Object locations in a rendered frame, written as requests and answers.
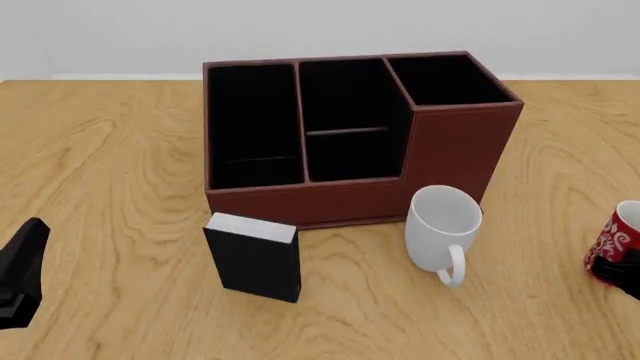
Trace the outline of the black book with white pages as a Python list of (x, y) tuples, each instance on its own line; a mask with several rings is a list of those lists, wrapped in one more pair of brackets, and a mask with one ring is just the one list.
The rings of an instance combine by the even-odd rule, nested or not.
[(216, 212), (203, 232), (224, 288), (298, 301), (301, 263), (297, 227)]

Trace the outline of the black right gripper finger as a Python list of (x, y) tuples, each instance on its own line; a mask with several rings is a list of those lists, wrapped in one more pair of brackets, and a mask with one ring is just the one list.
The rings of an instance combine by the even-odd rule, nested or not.
[(640, 250), (626, 251), (623, 260), (618, 263), (597, 256), (592, 265), (592, 274), (640, 301)]

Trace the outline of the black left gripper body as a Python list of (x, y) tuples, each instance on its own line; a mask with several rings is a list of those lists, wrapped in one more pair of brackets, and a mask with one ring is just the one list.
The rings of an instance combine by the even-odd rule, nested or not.
[(42, 301), (41, 281), (0, 282), (0, 330), (29, 326)]

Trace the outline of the red-brown desk caddy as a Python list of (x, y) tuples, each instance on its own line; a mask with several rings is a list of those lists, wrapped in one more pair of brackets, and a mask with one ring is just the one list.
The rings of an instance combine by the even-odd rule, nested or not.
[(429, 185), (481, 200), (524, 106), (465, 51), (202, 74), (210, 209), (301, 229), (402, 221)]

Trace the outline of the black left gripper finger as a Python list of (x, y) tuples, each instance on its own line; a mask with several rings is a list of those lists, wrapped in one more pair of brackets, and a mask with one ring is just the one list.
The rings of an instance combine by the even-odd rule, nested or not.
[(50, 228), (29, 218), (0, 249), (0, 289), (42, 296), (41, 272)]

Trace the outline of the red mug with white pattern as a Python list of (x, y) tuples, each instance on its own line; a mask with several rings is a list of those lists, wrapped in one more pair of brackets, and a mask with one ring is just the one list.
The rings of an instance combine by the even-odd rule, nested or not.
[(640, 200), (618, 203), (596, 243), (589, 249), (584, 259), (585, 269), (593, 275), (595, 257), (602, 256), (618, 263), (628, 250), (640, 250)]

